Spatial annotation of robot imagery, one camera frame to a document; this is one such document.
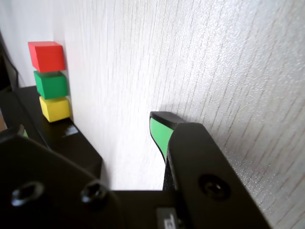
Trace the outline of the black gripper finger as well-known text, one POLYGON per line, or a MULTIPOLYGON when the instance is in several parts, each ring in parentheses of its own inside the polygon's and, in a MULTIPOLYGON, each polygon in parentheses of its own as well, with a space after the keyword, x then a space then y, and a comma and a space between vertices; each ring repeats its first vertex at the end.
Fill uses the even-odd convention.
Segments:
POLYGON ((94 176, 21 128, 0 133, 3 229, 130 229, 117 197, 94 176))
POLYGON ((251 195, 201 123, 150 113, 150 135, 165 162, 163 189, 178 194, 188 229, 267 229, 251 195))

